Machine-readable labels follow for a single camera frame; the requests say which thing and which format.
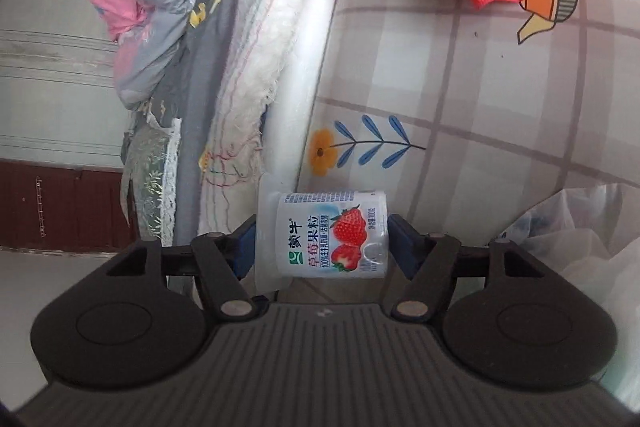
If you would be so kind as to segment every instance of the ridged black surface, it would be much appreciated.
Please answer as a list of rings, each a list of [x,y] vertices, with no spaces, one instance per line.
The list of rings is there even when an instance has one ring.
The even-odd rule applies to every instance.
[[[377,305],[271,305],[223,327],[181,373],[126,393],[55,383],[27,426],[616,427],[631,417],[594,383],[561,393],[481,381],[431,331]]]

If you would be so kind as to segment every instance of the strawberry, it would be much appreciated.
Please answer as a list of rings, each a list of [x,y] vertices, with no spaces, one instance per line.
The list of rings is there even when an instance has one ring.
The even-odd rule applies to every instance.
[[[331,229],[334,230],[335,238],[352,247],[361,247],[367,240],[367,222],[362,217],[357,206],[349,210],[342,211],[342,215],[332,218],[334,223]]]
[[[358,261],[361,257],[359,247],[340,245],[331,253],[331,262],[339,271],[350,272],[358,267]]]

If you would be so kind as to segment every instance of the flower stem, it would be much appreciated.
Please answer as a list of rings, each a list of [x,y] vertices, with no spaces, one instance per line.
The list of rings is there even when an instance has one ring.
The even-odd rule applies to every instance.
[[[405,147],[410,147],[413,149],[420,149],[421,151],[424,151],[427,149],[427,147],[422,147],[420,145],[414,145],[412,143],[407,143],[407,142],[389,142],[386,140],[354,140],[352,142],[342,142],[342,143],[334,143],[333,145],[330,145],[329,147],[342,147],[343,145],[357,145],[359,143],[388,143],[390,145],[403,145]]]

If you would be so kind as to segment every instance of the transparent plastic bag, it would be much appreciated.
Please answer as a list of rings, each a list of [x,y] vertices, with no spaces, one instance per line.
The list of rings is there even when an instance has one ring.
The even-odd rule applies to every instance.
[[[530,209],[503,234],[602,306],[618,347],[600,383],[640,410],[640,189],[569,188]]]

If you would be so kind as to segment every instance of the green logo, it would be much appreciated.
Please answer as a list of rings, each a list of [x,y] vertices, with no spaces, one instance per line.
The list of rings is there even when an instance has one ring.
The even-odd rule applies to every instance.
[[[289,264],[302,264],[302,252],[289,251]]]

